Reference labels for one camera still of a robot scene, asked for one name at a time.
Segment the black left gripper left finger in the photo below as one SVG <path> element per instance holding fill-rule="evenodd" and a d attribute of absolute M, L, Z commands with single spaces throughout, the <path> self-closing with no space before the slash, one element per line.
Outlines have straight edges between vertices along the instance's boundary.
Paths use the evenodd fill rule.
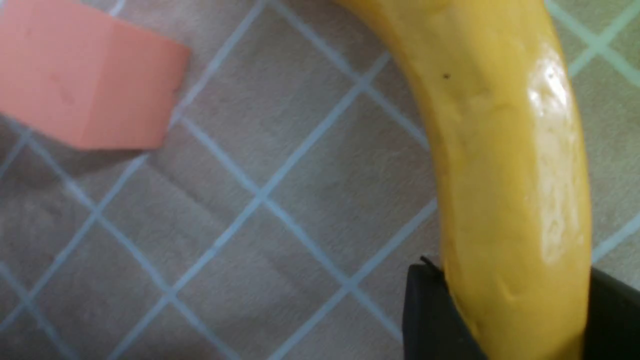
<path fill-rule="evenodd" d="M 444 272 L 428 259 L 407 269 L 402 311 L 405 360 L 485 360 L 454 305 Z"/>

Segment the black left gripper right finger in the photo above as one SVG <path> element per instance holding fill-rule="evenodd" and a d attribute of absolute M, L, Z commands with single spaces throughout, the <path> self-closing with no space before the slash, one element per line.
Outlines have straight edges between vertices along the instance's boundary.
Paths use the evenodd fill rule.
<path fill-rule="evenodd" d="M 640 292 L 596 268 L 590 274 L 583 358 L 640 358 Z"/>

